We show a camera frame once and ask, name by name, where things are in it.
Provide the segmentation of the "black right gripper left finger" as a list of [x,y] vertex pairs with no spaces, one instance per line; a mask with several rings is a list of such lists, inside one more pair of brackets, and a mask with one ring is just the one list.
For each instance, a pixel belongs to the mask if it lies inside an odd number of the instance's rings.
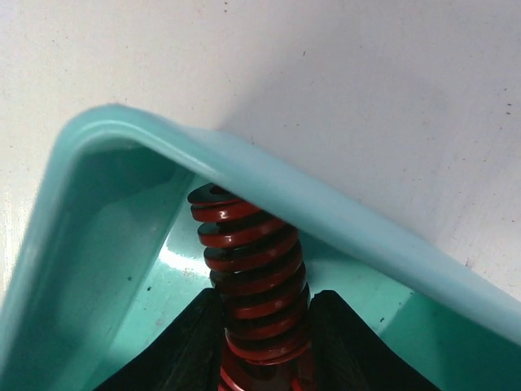
[[97,390],[216,390],[224,345],[221,296],[205,288],[137,357]]

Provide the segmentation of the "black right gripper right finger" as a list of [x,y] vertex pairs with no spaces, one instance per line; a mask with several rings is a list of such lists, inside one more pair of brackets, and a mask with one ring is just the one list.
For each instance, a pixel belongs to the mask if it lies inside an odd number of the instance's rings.
[[395,354],[337,292],[316,294],[309,320],[319,390],[438,389]]

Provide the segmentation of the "red large spring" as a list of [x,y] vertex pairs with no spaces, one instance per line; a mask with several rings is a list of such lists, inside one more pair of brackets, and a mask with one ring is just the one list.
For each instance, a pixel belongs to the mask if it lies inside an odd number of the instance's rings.
[[225,311],[220,390],[315,390],[299,231],[209,183],[187,197]]

